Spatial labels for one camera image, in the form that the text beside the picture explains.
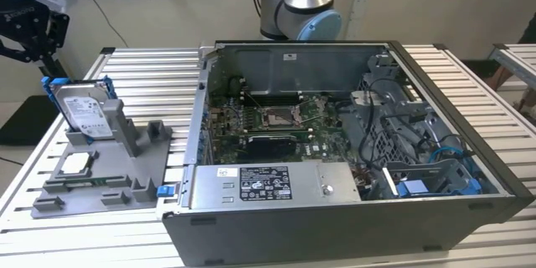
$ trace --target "blue tab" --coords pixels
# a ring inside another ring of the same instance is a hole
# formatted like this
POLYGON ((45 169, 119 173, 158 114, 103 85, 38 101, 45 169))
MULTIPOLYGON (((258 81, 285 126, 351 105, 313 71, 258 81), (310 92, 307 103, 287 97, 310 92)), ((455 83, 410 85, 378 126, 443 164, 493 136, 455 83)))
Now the blue tab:
POLYGON ((118 99, 117 89, 114 87, 114 82, 113 82, 113 79, 107 75, 103 78, 103 82, 107 85, 109 97, 111 99, 118 99))
POLYGON ((157 190, 157 197, 174 197, 175 196, 175 186, 162 185, 157 190))

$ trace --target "motherboard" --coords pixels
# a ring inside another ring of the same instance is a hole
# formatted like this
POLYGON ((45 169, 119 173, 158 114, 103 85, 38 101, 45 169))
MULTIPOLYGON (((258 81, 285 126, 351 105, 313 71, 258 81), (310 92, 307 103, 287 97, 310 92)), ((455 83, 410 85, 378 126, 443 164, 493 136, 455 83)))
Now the motherboard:
POLYGON ((229 99, 211 108, 215 164, 357 163, 335 106, 322 94, 229 99))

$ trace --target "aluminum table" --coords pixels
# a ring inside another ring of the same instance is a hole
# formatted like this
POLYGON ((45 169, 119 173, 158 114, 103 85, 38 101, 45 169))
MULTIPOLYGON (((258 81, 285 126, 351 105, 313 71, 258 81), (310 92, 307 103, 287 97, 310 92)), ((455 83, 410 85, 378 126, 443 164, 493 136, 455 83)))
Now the aluminum table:
MULTIPOLYGON (((536 195, 536 129, 449 50, 405 46, 493 149, 536 195)), ((135 122, 162 119, 174 128, 166 183, 182 179, 198 49, 118 48, 101 54, 87 78, 109 75, 135 122)), ((182 267, 183 262, 157 210, 129 210, 34 220, 41 195, 67 145, 57 118, 0 198, 0 267, 90 265, 182 267)), ((449 252, 405 254, 266 267, 536 267, 536 203, 506 223, 479 228, 449 252)))

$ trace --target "power supply label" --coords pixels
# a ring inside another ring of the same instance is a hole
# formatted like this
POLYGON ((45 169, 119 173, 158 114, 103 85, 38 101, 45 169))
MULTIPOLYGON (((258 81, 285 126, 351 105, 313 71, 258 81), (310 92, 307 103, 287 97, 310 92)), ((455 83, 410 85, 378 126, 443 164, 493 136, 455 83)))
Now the power supply label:
POLYGON ((289 166, 241 168, 243 201, 291 200, 289 166))

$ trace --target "hard drive label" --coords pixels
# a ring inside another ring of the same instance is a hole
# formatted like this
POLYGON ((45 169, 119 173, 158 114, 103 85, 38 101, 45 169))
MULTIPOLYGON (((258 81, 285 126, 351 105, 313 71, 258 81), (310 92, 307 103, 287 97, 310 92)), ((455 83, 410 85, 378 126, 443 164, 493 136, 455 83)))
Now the hard drive label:
POLYGON ((289 166, 241 168, 243 201, 291 200, 289 166))
POLYGON ((82 133, 93 138, 113 137, 113 130, 97 99, 66 97, 65 102, 82 133))

